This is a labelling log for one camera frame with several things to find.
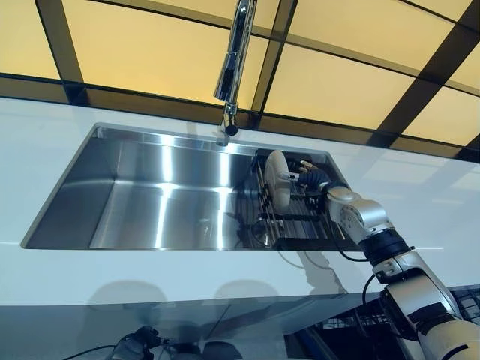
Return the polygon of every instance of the ceiling panel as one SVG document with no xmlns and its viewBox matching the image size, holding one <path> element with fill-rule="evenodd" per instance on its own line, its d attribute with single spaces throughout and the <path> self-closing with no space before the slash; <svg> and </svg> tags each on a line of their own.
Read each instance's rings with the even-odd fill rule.
<svg viewBox="0 0 480 360">
<path fill-rule="evenodd" d="M 453 24 L 394 0 L 301 0 L 290 34 L 421 70 Z"/>
<path fill-rule="evenodd" d="M 86 83 L 222 104 L 213 92 L 228 30 L 93 1 L 63 4 Z M 267 45 L 250 39 L 242 108 L 251 107 Z"/>
<path fill-rule="evenodd" d="M 377 129 L 413 78 L 286 45 L 265 111 Z"/>
<path fill-rule="evenodd" d="M 428 10 L 458 21 L 472 0 L 410 0 Z"/>
<path fill-rule="evenodd" d="M 480 133 L 480 98 L 442 87 L 403 132 L 465 146 Z"/>
<path fill-rule="evenodd" d="M 451 75 L 450 80 L 480 90 L 480 43 Z"/>
<path fill-rule="evenodd" d="M 0 72 L 59 79 L 34 0 L 0 1 Z"/>
<path fill-rule="evenodd" d="M 201 13 L 215 15 L 217 17 L 233 18 L 233 12 L 237 0 L 154 0 L 162 4 L 173 5 Z M 260 0 L 256 4 L 255 18 L 253 24 L 263 28 L 271 29 L 277 13 L 279 0 Z"/>
</svg>

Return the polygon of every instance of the black ceiling frame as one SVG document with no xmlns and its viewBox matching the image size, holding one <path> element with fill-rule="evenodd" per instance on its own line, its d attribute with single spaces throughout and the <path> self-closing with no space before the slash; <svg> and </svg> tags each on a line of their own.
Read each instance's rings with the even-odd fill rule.
<svg viewBox="0 0 480 360">
<path fill-rule="evenodd" d="M 255 128 L 260 127 L 265 106 L 269 98 L 270 89 L 277 72 L 280 57 L 284 51 L 285 41 L 292 24 L 293 15 L 298 0 L 280 0 L 277 13 L 271 30 L 271 39 L 268 41 L 265 58 L 263 59 L 262 70 L 260 71 L 258 83 L 256 84 L 255 95 L 253 96 L 251 109 L 258 113 L 255 121 Z"/>
<path fill-rule="evenodd" d="M 480 41 L 480 0 L 472 0 L 445 40 L 385 117 L 368 145 L 390 147 Z"/>
<path fill-rule="evenodd" d="M 115 3 L 114 5 L 117 5 L 118 2 L 139 4 L 153 2 L 148 0 L 90 1 Z M 280 0 L 278 10 L 283 10 L 280 12 L 281 16 L 276 16 L 275 19 L 277 26 L 274 26 L 274 30 L 277 30 L 272 31 L 267 37 L 270 41 L 276 41 L 278 44 L 288 44 L 288 28 L 290 27 L 297 1 L 298 0 Z M 163 116 L 208 124 L 216 124 L 217 120 L 221 119 L 223 108 L 219 105 L 148 94 L 140 91 L 85 84 L 71 39 L 62 0 L 35 0 L 35 2 L 61 80 L 0 73 L 0 96 L 119 110 L 129 113 Z M 480 0 L 473 0 L 472 3 L 474 2 L 478 4 Z M 480 163 L 480 135 L 471 143 L 462 147 L 411 136 L 403 136 L 387 130 L 368 130 L 360 127 L 350 127 L 264 113 L 269 87 L 272 85 L 273 76 L 275 75 L 281 54 L 281 51 L 279 53 L 278 50 L 278 46 L 277 52 L 273 50 L 269 52 L 267 50 L 267 53 L 269 52 L 268 58 L 270 59 L 270 64 L 264 63 L 262 66 L 261 73 L 263 74 L 261 78 L 263 79 L 263 88 L 257 88 L 255 96 L 256 104 L 260 104 L 260 107 L 257 108 L 259 110 L 239 110 L 238 124 L 240 128 L 382 148 L 390 147 L 391 149 L 407 152 L 418 152 Z M 258 119 L 260 110 L 264 121 L 252 125 L 251 119 Z M 388 141 L 372 142 L 371 140 L 374 137 L 380 137 Z"/>
</svg>

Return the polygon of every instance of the stainless steel sink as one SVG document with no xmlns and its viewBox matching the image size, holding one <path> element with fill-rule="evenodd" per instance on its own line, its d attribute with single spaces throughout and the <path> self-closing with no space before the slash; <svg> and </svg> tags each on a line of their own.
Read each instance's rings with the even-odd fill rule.
<svg viewBox="0 0 480 360">
<path fill-rule="evenodd" d="M 257 154 L 257 148 L 244 145 L 230 144 L 225 148 L 198 139 L 98 126 L 31 225 L 23 246 L 279 248 L 280 242 L 273 246 L 276 241 L 268 239 L 262 225 L 259 185 L 252 166 Z M 309 155 L 341 177 L 327 153 Z M 310 221 L 308 226 L 303 224 L 302 229 L 315 232 L 313 241 L 287 245 L 283 241 L 283 247 L 335 249 L 320 222 Z M 357 250 L 348 240 L 341 247 Z"/>
</svg>

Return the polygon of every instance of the robotic arm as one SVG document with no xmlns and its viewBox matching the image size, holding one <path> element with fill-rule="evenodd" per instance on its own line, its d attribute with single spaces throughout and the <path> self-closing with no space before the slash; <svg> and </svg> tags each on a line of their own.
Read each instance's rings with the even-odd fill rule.
<svg viewBox="0 0 480 360">
<path fill-rule="evenodd" d="M 462 320 L 452 294 L 395 231 L 385 209 L 348 187 L 324 184 L 330 219 L 362 249 L 386 284 L 380 301 L 401 335 L 418 337 L 427 360 L 480 359 L 480 327 Z"/>
</svg>

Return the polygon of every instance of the faucet spout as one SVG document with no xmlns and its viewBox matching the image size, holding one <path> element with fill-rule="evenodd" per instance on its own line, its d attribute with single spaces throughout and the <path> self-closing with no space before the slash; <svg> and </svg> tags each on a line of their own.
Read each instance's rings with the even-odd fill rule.
<svg viewBox="0 0 480 360">
<path fill-rule="evenodd" d="M 237 97 L 256 7 L 257 0 L 238 0 L 237 2 L 225 60 L 214 93 L 217 99 L 225 101 L 221 126 L 222 131 L 229 137 L 238 132 Z"/>
</svg>

